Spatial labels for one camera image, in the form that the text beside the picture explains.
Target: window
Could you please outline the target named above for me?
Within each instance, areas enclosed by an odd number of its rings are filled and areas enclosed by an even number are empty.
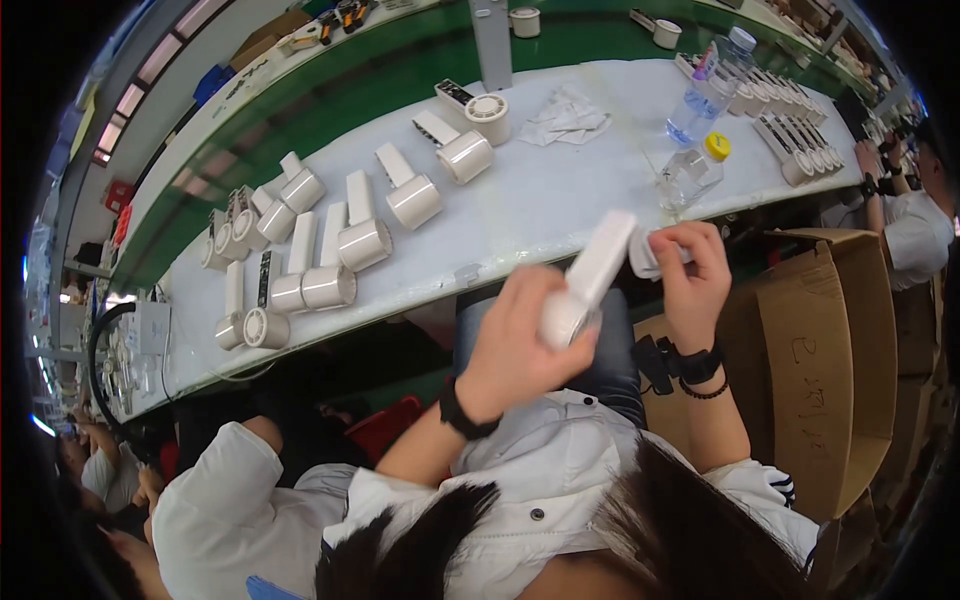
[[[167,34],[156,46],[147,61],[143,63],[143,66],[140,67],[140,72],[136,76],[143,83],[152,84],[156,76],[160,74],[163,67],[167,65],[167,62],[170,62],[170,59],[174,57],[182,45],[178,39],[173,37],[173,34]]]
[[[121,98],[117,104],[117,112],[126,117],[133,115],[133,111],[137,105],[140,104],[140,101],[143,99],[143,94],[145,93],[139,85],[130,84],[127,91],[124,92],[123,98]]]
[[[206,20],[220,10],[228,0],[200,0],[190,11],[183,16],[177,27],[177,33],[189,39],[196,34]]]
[[[102,167],[107,167],[107,163],[110,161],[110,155],[97,148],[93,151],[93,162],[99,164]]]
[[[113,152],[113,147],[117,143],[117,138],[120,137],[120,133],[126,126],[127,119],[114,112],[113,116],[110,117],[110,122],[107,123],[107,127],[104,129],[103,135],[100,136],[100,143],[97,144],[97,148],[106,153]]]

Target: hand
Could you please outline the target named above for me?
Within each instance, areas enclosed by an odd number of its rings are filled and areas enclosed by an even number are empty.
[[[900,138],[897,137],[896,132],[887,132],[883,141],[893,145],[890,152],[887,153],[887,158],[890,159],[890,164],[896,169],[900,166],[900,161],[903,159],[903,144],[900,142]]]
[[[663,312],[683,356],[712,350],[717,319],[730,292],[727,253],[716,226],[685,221],[647,238],[663,274]],[[680,248],[693,261],[684,266]]]
[[[160,492],[163,492],[165,485],[163,477],[152,467],[142,468],[138,478],[140,480],[140,490],[142,490],[148,498],[151,493],[159,495]]]
[[[552,267],[518,267],[503,284],[480,323],[480,333],[456,392],[473,422],[490,422],[504,412],[556,390],[590,366],[598,330],[588,329],[562,351],[537,335],[543,301],[566,289]]]
[[[860,172],[866,176],[868,173],[873,176],[874,183],[880,180],[879,154],[872,145],[864,141],[859,141],[853,147],[856,154],[856,162],[860,165]]]
[[[73,418],[77,420],[78,425],[90,425],[92,420],[86,409],[82,405],[73,407]]]

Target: red stool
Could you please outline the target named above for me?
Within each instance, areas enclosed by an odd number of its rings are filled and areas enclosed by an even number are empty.
[[[387,448],[423,414],[423,403],[416,396],[404,396],[396,404],[370,415],[347,430],[345,435],[366,450],[376,464]]]

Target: bracelet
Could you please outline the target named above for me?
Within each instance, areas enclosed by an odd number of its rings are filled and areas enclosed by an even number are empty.
[[[680,389],[683,390],[688,396],[695,397],[698,400],[709,400],[711,398],[716,398],[724,392],[727,391],[727,388],[730,387],[730,382],[727,380],[726,375],[724,375],[723,385],[720,386],[720,389],[714,392],[713,394],[698,394],[690,389],[690,386],[686,385],[682,379],[678,379],[680,382]]]

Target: jeans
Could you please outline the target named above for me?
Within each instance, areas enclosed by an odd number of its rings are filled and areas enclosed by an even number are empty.
[[[456,376],[466,370],[480,332],[480,322],[495,301],[496,298],[480,300],[457,314],[453,348],[453,373]],[[600,303],[600,310],[603,311],[603,324],[593,364],[564,387],[595,396],[601,404],[629,419],[638,429],[646,429],[646,412],[640,399],[640,373],[630,354],[634,347],[634,327],[627,316],[627,299],[623,292],[611,288]]]

